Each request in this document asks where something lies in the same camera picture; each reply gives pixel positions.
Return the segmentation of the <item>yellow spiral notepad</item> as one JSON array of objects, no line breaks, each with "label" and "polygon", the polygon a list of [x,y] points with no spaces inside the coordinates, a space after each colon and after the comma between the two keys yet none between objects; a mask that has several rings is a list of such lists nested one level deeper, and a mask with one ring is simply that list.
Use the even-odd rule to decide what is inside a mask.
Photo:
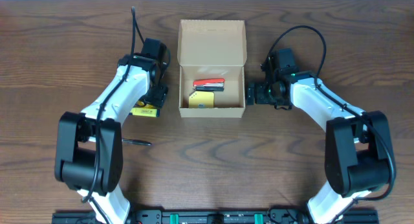
[{"label": "yellow spiral notepad", "polygon": [[213,108],[214,92],[194,91],[188,99],[189,108]]}]

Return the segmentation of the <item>red stapler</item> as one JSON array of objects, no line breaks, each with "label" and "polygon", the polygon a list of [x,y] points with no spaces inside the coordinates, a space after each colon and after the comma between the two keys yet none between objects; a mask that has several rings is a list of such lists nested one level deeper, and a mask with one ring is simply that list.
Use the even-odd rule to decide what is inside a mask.
[{"label": "red stapler", "polygon": [[193,87],[196,91],[224,91],[224,78],[195,80]]}]

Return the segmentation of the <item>brown cardboard box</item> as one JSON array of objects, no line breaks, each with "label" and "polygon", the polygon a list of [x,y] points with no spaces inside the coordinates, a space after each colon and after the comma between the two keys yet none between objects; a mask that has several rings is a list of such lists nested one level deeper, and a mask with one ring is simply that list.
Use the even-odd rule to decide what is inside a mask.
[{"label": "brown cardboard box", "polygon": [[[241,118],[245,111],[246,29],[243,20],[182,19],[177,49],[182,118]],[[197,98],[194,82],[223,79],[223,91]]]}]

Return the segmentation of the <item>yellow clear tape roll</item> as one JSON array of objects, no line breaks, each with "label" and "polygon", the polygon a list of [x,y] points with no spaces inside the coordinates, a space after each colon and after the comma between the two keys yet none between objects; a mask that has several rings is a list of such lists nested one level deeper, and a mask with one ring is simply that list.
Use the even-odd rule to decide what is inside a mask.
[{"label": "yellow clear tape roll", "polygon": [[145,101],[141,101],[139,100],[136,104],[135,107],[140,107],[140,108],[146,108],[146,109],[155,109],[154,106],[152,106],[151,104],[148,104]]}]

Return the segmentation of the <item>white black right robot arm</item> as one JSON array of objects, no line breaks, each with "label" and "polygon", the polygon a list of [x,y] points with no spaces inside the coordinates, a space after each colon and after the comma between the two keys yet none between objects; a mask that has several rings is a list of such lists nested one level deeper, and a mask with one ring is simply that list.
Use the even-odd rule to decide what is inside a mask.
[{"label": "white black right robot arm", "polygon": [[311,73],[290,73],[248,86],[249,104],[296,107],[325,132],[326,182],[307,202],[300,223],[339,223],[360,201],[386,198],[396,165],[389,124],[380,111],[348,104]]}]

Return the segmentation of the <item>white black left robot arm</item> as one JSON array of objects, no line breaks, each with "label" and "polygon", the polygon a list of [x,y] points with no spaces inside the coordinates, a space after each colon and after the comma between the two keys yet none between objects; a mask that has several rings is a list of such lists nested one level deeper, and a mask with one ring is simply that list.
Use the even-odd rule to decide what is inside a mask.
[{"label": "white black left robot arm", "polygon": [[119,186],[122,125],[135,104],[156,87],[167,68],[161,57],[136,53],[119,60],[113,80],[80,113],[58,122],[54,176],[77,191],[101,223],[125,223],[131,204]]}]

